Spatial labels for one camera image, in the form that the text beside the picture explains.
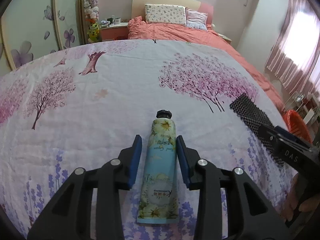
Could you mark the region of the floral hand cream tube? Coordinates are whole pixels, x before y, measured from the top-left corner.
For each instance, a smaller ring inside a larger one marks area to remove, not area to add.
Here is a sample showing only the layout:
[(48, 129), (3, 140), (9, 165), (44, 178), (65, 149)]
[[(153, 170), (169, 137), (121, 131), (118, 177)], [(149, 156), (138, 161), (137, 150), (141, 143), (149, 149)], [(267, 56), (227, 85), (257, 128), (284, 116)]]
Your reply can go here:
[(176, 127), (172, 113), (160, 110), (153, 120), (146, 150), (137, 223), (177, 223)]

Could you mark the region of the orange laundry basket bin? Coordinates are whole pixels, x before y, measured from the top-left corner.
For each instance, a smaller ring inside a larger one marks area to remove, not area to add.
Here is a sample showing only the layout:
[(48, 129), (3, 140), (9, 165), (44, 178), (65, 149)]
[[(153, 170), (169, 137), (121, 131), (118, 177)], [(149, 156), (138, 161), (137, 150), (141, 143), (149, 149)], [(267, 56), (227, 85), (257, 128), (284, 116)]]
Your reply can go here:
[(290, 133), (312, 143), (311, 135), (305, 122), (295, 110), (291, 109), (286, 111), (283, 115), (283, 119)]

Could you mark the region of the pink curtain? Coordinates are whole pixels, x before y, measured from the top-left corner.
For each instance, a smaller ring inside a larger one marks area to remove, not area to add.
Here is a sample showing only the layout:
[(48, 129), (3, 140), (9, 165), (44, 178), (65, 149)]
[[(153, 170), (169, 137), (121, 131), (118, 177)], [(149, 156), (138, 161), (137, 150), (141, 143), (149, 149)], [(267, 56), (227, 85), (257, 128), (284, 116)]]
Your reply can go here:
[(308, 0), (289, 0), (265, 67), (292, 94), (319, 97), (319, 17)]

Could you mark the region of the floral purple table sheet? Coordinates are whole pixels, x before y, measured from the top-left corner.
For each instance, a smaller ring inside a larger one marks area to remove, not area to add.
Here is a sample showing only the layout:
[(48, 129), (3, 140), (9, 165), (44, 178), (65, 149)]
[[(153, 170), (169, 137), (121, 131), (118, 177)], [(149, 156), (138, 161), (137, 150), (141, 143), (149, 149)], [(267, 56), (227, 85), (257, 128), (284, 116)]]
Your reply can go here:
[(217, 167), (243, 168), (280, 211), (294, 171), (230, 109), (243, 93), (285, 126), (277, 92), (227, 44), (111, 41), (31, 61), (1, 77), (1, 207), (25, 237), (77, 167), (101, 167), (137, 134), (146, 146), (166, 109), (187, 146)]

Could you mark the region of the right nightstand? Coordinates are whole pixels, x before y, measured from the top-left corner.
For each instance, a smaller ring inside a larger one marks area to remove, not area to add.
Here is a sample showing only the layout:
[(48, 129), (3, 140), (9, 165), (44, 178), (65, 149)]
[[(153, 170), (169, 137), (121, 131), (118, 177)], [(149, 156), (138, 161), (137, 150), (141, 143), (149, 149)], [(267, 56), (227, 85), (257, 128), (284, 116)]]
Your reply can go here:
[(231, 44), (232, 40), (230, 38), (228, 38), (227, 36), (218, 33), (218, 35), (224, 40), (226, 41), (228, 44)]

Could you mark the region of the striped pink pillow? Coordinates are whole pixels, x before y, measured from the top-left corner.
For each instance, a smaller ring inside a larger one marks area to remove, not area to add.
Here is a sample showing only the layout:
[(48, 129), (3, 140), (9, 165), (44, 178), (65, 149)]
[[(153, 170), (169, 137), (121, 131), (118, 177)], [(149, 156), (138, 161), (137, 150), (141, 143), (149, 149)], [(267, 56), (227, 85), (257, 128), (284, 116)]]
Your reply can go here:
[(186, 27), (207, 31), (208, 14), (186, 8)]

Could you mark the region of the floral white pillow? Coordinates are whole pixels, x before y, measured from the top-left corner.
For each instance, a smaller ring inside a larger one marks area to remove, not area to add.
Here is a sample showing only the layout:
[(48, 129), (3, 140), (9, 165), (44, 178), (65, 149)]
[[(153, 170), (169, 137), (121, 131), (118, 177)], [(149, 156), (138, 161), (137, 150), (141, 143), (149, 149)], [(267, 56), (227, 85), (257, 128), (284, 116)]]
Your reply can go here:
[(186, 25), (185, 7), (169, 4), (145, 4), (145, 20), (147, 23), (165, 23)]

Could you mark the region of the pink left nightstand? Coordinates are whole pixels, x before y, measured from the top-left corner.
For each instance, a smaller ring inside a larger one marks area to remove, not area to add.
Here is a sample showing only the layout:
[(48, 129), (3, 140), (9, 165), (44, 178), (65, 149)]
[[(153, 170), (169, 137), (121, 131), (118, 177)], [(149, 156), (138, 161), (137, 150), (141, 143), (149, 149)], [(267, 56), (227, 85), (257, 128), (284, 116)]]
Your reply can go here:
[(128, 23), (114, 24), (100, 28), (103, 41), (127, 40), (129, 35)]

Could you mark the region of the pink bed with duvet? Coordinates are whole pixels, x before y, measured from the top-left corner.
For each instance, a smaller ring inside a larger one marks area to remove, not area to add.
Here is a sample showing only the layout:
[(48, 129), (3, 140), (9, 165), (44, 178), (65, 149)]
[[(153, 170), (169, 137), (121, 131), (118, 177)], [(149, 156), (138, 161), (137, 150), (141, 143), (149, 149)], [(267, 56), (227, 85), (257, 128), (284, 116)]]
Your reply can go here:
[(128, 38), (130, 40), (142, 39), (184, 41), (224, 50), (239, 64), (241, 64), (245, 70), (247, 70), (247, 72), (249, 72), (251, 77), (253, 77), (253, 79), (274, 103), (277, 110), (279, 112), (284, 110), (284, 102), (270, 81), (268, 81), (268, 79), (264, 77), (261, 72), (259, 72), (252, 64), (248, 63), (238, 51), (236, 51), (212, 29), (205, 31), (200, 29), (192, 29), (177, 24), (146, 23), (142, 16), (137, 16), (131, 19), (127, 28), (129, 30)]

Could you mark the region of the floral sliding wardrobe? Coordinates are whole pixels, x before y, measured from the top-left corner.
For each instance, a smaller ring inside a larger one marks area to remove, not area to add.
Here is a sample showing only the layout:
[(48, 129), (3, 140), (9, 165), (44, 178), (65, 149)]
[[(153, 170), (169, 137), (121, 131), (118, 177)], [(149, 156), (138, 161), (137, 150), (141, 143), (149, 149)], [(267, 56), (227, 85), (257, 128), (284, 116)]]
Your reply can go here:
[(1, 0), (1, 75), (84, 43), (82, 0)]

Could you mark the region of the plush toy tower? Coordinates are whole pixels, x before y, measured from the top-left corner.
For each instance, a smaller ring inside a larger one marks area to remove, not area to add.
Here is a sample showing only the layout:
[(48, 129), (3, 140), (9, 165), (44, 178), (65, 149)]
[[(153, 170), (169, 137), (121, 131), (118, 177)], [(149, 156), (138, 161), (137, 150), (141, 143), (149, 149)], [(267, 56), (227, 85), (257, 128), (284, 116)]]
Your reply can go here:
[(101, 41), (98, 0), (84, 0), (85, 32), (88, 43)]

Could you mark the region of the beige pink headboard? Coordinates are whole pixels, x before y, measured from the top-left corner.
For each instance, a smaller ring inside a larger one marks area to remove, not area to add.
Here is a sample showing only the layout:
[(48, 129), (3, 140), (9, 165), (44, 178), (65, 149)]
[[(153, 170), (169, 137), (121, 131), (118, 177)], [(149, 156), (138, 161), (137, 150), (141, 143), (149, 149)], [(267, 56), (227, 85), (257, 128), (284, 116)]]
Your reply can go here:
[(197, 0), (132, 0), (131, 18), (143, 16), (143, 19), (145, 19), (144, 7), (146, 3), (181, 5), (184, 7), (188, 7), (191, 10), (207, 13), (207, 24), (212, 24), (213, 22), (214, 7), (210, 4)]

